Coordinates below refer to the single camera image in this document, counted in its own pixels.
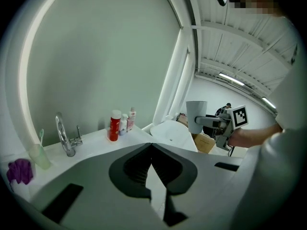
ceiling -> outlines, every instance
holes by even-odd
[[[241,80],[258,98],[269,96],[291,69],[297,38],[284,17],[235,9],[217,0],[190,0],[198,38],[197,74]]]

faucet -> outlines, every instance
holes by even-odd
[[[75,153],[76,153],[74,147],[78,146],[79,144],[83,144],[79,126],[77,126],[78,137],[73,138],[73,139],[69,139],[67,137],[67,134],[66,134],[66,131],[65,131],[65,128],[64,128],[62,113],[60,113],[60,112],[58,112],[56,114],[56,124],[57,124],[59,140],[62,144],[64,151],[66,152],[68,157],[74,156]]]

cable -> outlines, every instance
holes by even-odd
[[[228,151],[228,156],[231,157],[232,153],[234,152],[235,147],[232,147],[229,151]]]

bottle cap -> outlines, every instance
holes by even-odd
[[[119,110],[113,110],[111,118],[113,119],[120,119],[121,118],[121,111]]]

ceiling light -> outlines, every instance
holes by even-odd
[[[237,84],[240,84],[240,85],[242,85],[242,86],[244,85],[244,83],[242,83],[242,82],[240,82],[239,80],[234,79],[234,78],[232,78],[232,77],[230,77],[230,76],[228,76],[228,75],[226,75],[226,74],[223,74],[223,73],[220,72],[219,75],[220,75],[221,77],[223,77],[223,78],[230,79],[231,81],[236,82]]]
[[[273,107],[273,108],[276,109],[276,107],[275,107],[267,98],[263,97],[262,99],[263,99],[267,104],[269,104],[271,107]]]

